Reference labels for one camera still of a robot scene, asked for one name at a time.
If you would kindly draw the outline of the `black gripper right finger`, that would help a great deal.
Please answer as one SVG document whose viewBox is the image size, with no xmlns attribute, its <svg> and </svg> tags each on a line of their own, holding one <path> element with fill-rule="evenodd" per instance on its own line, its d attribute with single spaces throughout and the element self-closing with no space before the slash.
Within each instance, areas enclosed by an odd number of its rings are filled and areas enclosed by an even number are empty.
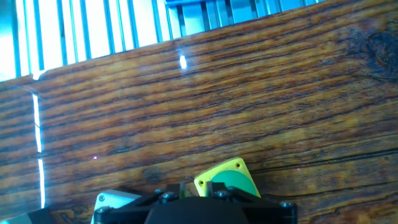
<svg viewBox="0 0 398 224">
<path fill-rule="evenodd" d="M 224 200 L 236 205 L 248 223 L 298 223 L 298 206 L 290 202 L 263 200 L 237 187 L 227 187 L 223 182 L 206 183 L 206 197 Z"/>
</svg>

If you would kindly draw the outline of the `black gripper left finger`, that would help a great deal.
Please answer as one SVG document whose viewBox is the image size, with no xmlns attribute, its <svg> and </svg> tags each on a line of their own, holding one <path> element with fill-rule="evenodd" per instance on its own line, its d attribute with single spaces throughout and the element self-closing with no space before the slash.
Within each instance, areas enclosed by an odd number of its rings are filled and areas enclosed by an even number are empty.
<svg viewBox="0 0 398 224">
<path fill-rule="evenodd" d="M 153 208 L 185 197 L 182 182 L 153 192 L 107 190 L 97 196 L 92 223 L 144 223 Z"/>
</svg>

